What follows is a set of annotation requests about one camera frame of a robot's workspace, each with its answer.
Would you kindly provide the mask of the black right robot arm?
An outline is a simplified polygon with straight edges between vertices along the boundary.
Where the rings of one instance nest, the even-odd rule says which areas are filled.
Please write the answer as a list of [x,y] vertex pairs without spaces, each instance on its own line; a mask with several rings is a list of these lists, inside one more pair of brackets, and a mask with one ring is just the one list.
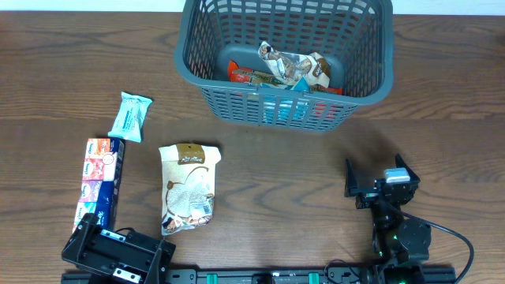
[[413,199],[420,178],[407,166],[401,155],[395,156],[395,168],[386,169],[372,187],[361,187],[350,160],[346,160],[344,196],[356,199],[357,209],[372,213],[372,248],[380,255],[370,267],[359,273],[361,283],[426,283],[422,263],[429,258],[431,226],[406,217],[401,206]]

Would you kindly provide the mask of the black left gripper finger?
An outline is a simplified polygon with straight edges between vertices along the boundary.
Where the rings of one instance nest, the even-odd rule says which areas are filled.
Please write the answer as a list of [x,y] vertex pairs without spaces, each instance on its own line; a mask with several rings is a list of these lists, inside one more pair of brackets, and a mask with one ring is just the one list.
[[78,263],[80,257],[92,237],[98,232],[97,215],[86,213],[73,231],[70,239],[62,250],[62,259],[69,263]]
[[165,241],[161,240],[155,251],[144,284],[162,284],[164,282],[163,253]]

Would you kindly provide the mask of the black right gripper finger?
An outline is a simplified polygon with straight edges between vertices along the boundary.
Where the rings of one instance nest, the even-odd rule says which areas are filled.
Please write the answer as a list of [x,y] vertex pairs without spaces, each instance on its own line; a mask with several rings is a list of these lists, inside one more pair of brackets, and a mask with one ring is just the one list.
[[410,176],[411,182],[419,182],[420,178],[415,174],[415,172],[406,164],[400,154],[395,155],[395,165],[397,168],[404,168],[408,175]]
[[354,169],[352,163],[349,159],[346,159],[346,184],[345,184],[345,197],[352,197],[357,195],[358,183],[354,174]]

